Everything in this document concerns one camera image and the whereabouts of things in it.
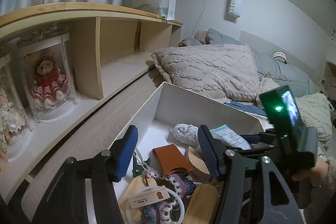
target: fuzzy sleeve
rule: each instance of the fuzzy sleeve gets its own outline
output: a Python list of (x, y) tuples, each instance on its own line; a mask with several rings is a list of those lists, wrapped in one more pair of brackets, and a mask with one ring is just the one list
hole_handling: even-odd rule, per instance
[(311, 190), (311, 201), (303, 211), (307, 224), (314, 224), (329, 204), (336, 191), (336, 160), (329, 157), (326, 160), (329, 170), (321, 185)]

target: white cap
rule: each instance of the white cap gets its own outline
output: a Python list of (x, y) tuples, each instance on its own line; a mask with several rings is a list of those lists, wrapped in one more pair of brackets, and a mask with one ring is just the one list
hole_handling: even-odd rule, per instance
[(287, 64), (287, 55), (284, 52), (281, 52), (281, 51), (274, 52), (272, 54), (272, 58)]

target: doll in red dress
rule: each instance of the doll in red dress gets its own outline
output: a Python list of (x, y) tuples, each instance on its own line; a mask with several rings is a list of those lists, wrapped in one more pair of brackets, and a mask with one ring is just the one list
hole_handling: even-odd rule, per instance
[(59, 71), (53, 56), (45, 56), (36, 62), (36, 87), (31, 90), (31, 95), (37, 108), (53, 108), (67, 99), (68, 79)]

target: white plastic ring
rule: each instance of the white plastic ring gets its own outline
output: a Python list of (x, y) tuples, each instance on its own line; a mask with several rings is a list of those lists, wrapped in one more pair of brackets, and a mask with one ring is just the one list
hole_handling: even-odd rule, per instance
[[(139, 191), (135, 192), (135, 194), (139, 194), (139, 193), (141, 193), (143, 191), (154, 189), (154, 188), (158, 188), (158, 187), (160, 187), (160, 186), (147, 186), (147, 187), (144, 187), (144, 188), (140, 189)], [(182, 199), (174, 191), (172, 191), (172, 190), (170, 190), (168, 188), (167, 188), (167, 191), (172, 196), (174, 196), (174, 198), (176, 198), (176, 200), (178, 201), (178, 203), (180, 205), (180, 217), (179, 217), (178, 221), (176, 222), (176, 224), (181, 224), (182, 221), (183, 221), (184, 212), (185, 212), (184, 204), (182, 202)], [(136, 223), (134, 223), (132, 221), (130, 210), (131, 210), (131, 204), (129, 203), (129, 201), (127, 201), (127, 205), (126, 205), (126, 217), (127, 217), (127, 220), (128, 220), (128, 222), (130, 224), (136, 224)]]

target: wall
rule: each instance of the wall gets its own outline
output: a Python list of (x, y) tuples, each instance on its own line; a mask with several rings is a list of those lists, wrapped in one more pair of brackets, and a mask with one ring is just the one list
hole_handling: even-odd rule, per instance
[(244, 0), (243, 13), (237, 20), (227, 15), (227, 0), (206, 0), (199, 20), (202, 10), (203, 0), (176, 0), (175, 19), (184, 23), (181, 39), (193, 37), (197, 30), (214, 28), (239, 40), (244, 30), (295, 55), (315, 70), (315, 79), (322, 77), (329, 36), (288, 0)]

